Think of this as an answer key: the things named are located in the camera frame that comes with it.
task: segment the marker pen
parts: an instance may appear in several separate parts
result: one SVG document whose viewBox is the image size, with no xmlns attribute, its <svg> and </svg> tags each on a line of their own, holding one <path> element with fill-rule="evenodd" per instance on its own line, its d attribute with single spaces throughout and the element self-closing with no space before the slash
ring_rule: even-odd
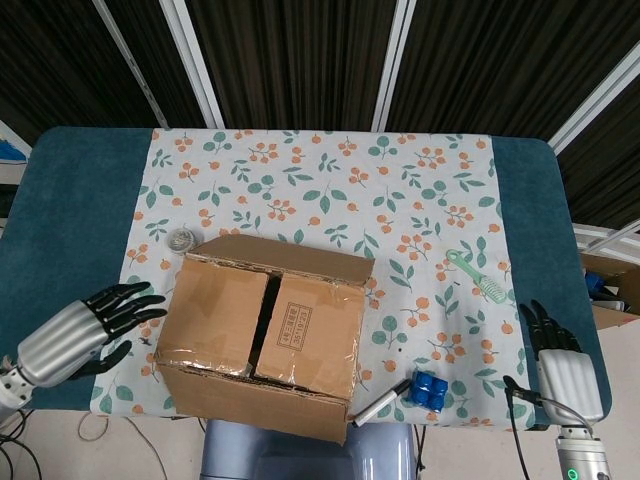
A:
<svg viewBox="0 0 640 480">
<path fill-rule="evenodd" d="M 407 390 L 411 386 L 411 380 L 405 379 L 400 382 L 398 385 L 393 387 L 387 393 L 378 398 L 375 402 L 365 408 L 362 412 L 356 415 L 356 418 L 353 419 L 353 425 L 356 427 L 360 427 L 363 424 L 367 423 L 371 417 L 373 417 L 376 413 L 382 410 L 386 405 L 390 404 L 395 398 L 398 398 L 402 392 Z"/>
</svg>

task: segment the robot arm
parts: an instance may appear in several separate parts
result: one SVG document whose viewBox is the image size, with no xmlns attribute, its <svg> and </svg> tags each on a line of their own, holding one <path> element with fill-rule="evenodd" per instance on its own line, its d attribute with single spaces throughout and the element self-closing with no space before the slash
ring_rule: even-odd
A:
<svg viewBox="0 0 640 480">
<path fill-rule="evenodd" d="M 544 407 L 551 422 L 561 427 L 556 448 L 564 480 L 609 480 L 604 445 L 592 429 L 604 412 L 591 358 L 540 303 L 534 300 L 532 307 L 520 305 L 520 310 L 529 327 L 540 393 L 505 377 L 507 399 L 514 396 Z"/>
<path fill-rule="evenodd" d="M 124 303 L 148 282 L 114 285 L 87 300 L 77 300 L 50 318 L 18 345 L 15 366 L 0 372 L 0 421 L 31 400 L 34 388 L 54 387 L 65 380 L 104 373 L 122 360 L 131 342 L 122 342 L 102 360 L 91 360 L 103 345 L 139 323 L 167 314 L 146 307 L 165 301 L 147 295 Z"/>
</svg>

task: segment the floral tablecloth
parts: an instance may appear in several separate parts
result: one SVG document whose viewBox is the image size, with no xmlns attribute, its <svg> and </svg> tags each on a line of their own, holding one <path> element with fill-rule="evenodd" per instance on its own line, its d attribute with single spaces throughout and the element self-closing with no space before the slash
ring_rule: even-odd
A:
<svg viewBox="0 0 640 480">
<path fill-rule="evenodd" d="M 121 282 L 150 281 L 168 306 L 182 258 L 164 239 L 182 226 L 204 241 L 242 232 L 375 258 L 352 413 L 420 369 L 450 382 L 442 412 L 397 399 L 375 421 L 509 426 L 502 376 L 528 378 L 490 137 L 155 130 Z M 449 249 L 507 301 L 491 301 Z M 93 411 L 175 414 L 153 361 L 161 327 L 125 337 L 134 348 L 96 377 Z M 534 423 L 529 406 L 515 414 Z"/>
</svg>

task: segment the white floor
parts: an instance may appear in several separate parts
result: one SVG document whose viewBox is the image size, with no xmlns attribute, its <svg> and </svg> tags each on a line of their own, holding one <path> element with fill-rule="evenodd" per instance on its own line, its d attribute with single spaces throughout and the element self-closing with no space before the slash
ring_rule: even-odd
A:
<svg viewBox="0 0 640 480">
<path fill-rule="evenodd" d="M 596 432 L 605 442 L 614 478 L 636 478 L 640 470 L 636 431 L 640 427 L 636 409 L 640 398 L 640 321 L 600 333 L 614 407 L 611 415 L 596 426 Z M 162 478 L 153 453 L 131 425 L 113 418 L 102 439 L 85 443 L 76 435 L 81 416 L 77 412 L 39 411 L 29 419 L 23 439 L 38 456 L 46 480 Z M 170 480 L 198 478 L 204 437 L 195 420 L 137 418 L 135 422 L 157 448 Z M 102 420 L 90 417 L 83 433 L 89 436 L 101 428 Z M 431 429 L 427 433 L 424 458 L 427 470 L 423 479 L 522 478 L 509 433 L 469 429 Z M 532 480 L 561 478 L 555 436 L 555 430 L 521 434 Z M 16 478 L 36 478 L 31 459 L 13 446 L 7 449 L 17 465 Z M 5 478 L 8 469 L 0 457 L 0 479 Z"/>
</svg>

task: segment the cardboard box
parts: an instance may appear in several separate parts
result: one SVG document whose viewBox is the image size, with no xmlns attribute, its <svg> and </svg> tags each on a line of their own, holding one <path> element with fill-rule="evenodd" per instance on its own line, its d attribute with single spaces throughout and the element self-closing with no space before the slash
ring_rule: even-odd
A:
<svg viewBox="0 0 640 480">
<path fill-rule="evenodd" d="M 630 305 L 628 312 L 592 307 L 596 328 L 620 327 L 640 317 L 640 265 L 599 255 L 580 254 L 582 265 L 597 273 L 607 285 L 619 287 L 618 296 Z"/>
<path fill-rule="evenodd" d="M 190 251 L 156 350 L 178 413 L 342 443 L 372 268 L 245 235 Z"/>
</svg>

